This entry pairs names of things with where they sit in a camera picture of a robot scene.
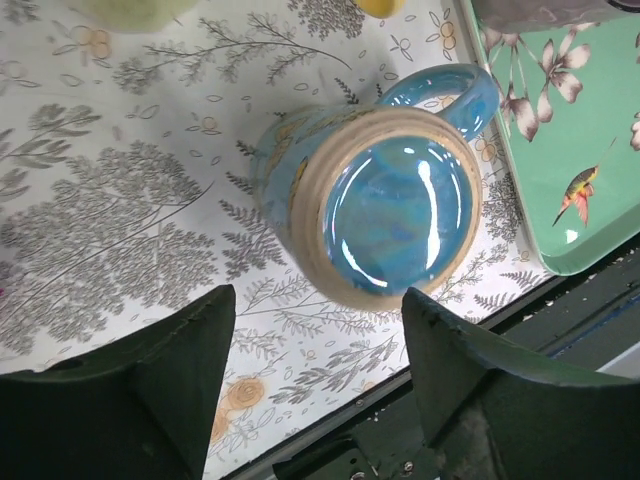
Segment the yellow mug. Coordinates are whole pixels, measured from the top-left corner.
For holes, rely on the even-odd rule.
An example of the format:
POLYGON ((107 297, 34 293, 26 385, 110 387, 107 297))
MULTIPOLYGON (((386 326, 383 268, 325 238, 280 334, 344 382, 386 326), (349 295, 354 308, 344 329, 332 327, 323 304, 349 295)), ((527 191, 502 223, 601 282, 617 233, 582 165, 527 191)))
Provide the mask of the yellow mug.
POLYGON ((385 19, 396 14, 406 3, 405 0, 355 0, 356 5, 367 15, 385 19))

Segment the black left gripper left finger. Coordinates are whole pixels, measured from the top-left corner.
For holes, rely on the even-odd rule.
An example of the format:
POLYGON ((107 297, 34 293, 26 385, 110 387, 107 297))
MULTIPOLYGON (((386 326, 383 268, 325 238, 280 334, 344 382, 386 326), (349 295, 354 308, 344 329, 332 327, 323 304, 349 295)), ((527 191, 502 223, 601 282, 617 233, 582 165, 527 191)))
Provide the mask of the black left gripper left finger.
POLYGON ((3 375, 2 477, 201 478, 235 301, 222 285, 86 354, 3 375))

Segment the lilac mug black handle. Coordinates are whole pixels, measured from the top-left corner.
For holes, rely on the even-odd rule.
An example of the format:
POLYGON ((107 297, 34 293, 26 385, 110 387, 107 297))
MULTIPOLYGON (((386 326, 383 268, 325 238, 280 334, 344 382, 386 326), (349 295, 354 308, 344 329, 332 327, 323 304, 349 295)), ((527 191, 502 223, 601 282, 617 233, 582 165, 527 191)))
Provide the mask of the lilac mug black handle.
POLYGON ((635 0, 473 0, 480 22, 501 33, 545 31, 639 14, 635 0))

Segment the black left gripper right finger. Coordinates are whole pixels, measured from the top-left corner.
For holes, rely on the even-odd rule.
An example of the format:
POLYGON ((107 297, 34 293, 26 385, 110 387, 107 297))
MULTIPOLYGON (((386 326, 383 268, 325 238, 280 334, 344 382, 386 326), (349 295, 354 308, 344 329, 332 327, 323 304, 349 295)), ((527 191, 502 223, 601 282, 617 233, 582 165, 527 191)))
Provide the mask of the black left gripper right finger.
POLYGON ((638 381, 527 350, 414 288, 401 312, 440 478, 638 478, 638 381))

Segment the green hummingbird tray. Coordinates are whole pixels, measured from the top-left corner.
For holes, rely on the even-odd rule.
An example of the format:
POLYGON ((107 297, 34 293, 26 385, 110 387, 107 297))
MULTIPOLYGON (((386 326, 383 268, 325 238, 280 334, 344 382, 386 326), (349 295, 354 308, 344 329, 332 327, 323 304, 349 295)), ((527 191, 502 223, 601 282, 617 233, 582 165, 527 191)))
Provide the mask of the green hummingbird tray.
POLYGON ((639 16, 503 33, 462 5, 541 263, 593 265, 639 231, 639 16))

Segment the blue glazed mug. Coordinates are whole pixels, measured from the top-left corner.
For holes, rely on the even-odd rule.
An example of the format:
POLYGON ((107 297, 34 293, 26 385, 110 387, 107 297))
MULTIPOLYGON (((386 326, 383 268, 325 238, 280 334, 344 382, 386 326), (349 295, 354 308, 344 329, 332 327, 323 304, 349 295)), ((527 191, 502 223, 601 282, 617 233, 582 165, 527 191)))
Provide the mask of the blue glazed mug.
POLYGON ((470 143, 499 107, 475 64, 429 67, 372 104, 309 106, 262 134, 253 196, 310 283, 359 310, 429 292, 466 256, 481 218, 470 143))

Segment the lime green mug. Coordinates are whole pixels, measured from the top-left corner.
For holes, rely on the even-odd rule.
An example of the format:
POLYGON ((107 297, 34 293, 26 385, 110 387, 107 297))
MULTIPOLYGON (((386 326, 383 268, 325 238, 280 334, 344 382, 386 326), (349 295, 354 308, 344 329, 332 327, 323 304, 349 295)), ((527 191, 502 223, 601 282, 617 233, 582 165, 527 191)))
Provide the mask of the lime green mug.
POLYGON ((124 33, 160 31, 191 10, 197 0, 71 0, 65 4, 108 30, 124 33))

